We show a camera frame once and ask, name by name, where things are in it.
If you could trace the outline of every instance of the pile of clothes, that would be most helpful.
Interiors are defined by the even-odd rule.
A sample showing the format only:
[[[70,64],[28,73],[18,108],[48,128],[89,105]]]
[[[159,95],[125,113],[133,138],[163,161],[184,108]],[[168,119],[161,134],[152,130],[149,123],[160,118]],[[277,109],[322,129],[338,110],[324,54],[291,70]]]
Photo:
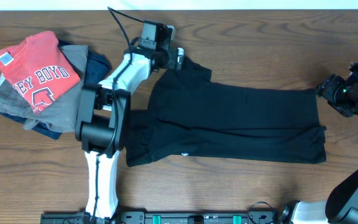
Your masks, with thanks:
[[[75,129],[81,87],[110,71],[104,55],[51,31],[0,50],[0,114],[52,139]]]

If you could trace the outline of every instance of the red t-shirt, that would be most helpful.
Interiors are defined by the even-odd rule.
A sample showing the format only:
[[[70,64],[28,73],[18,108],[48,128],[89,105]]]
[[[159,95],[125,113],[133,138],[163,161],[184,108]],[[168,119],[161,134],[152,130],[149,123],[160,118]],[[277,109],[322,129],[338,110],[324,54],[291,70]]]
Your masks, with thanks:
[[[52,31],[0,50],[0,71],[39,114],[80,80]]]

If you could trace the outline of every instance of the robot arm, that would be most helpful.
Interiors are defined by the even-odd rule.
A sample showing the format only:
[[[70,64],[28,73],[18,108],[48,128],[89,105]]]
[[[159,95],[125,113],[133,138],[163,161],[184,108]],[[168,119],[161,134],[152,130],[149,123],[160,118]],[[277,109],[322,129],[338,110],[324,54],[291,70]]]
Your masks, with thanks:
[[[153,71],[159,68],[181,69],[184,50],[170,47],[174,34],[175,28],[172,26],[144,21],[139,45],[130,46],[131,50],[124,52],[120,66],[98,85],[83,87],[75,135],[82,143],[89,168],[89,199],[83,218],[85,223],[96,218],[99,218],[99,222],[108,222],[116,211],[117,162],[129,130],[131,95]],[[130,54],[132,63],[127,66]],[[118,111],[113,106],[114,100]],[[108,110],[111,117],[93,114],[94,109]],[[118,125],[114,133],[116,119]]]

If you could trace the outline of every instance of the wood grain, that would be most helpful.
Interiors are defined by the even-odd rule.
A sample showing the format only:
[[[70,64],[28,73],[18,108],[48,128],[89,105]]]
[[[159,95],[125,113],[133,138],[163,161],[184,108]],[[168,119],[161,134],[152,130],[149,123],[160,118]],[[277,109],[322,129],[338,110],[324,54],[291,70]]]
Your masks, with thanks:
[[[358,60],[358,11],[131,11],[173,24],[175,43],[213,70],[213,81],[235,86],[297,90],[331,73],[346,77]],[[121,19],[129,37],[141,24]],[[107,11],[0,12],[0,49],[28,35],[54,31],[89,45],[113,67],[124,38]],[[153,74],[133,96],[146,108]],[[358,168],[358,118],[343,118],[318,99],[327,126],[328,160],[318,165],[170,156],[128,168],[119,160],[121,205],[147,210],[246,210],[256,201],[324,200]],[[0,223],[39,223],[44,211],[75,211],[88,199],[88,168],[72,133],[58,141],[0,116]]]

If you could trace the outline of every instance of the white wall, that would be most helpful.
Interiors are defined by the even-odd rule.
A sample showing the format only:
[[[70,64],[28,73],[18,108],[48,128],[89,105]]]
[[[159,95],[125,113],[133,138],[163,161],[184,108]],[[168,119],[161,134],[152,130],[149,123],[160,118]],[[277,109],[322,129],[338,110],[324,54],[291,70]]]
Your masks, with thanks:
[[[358,9],[358,0],[0,0],[0,10]]]

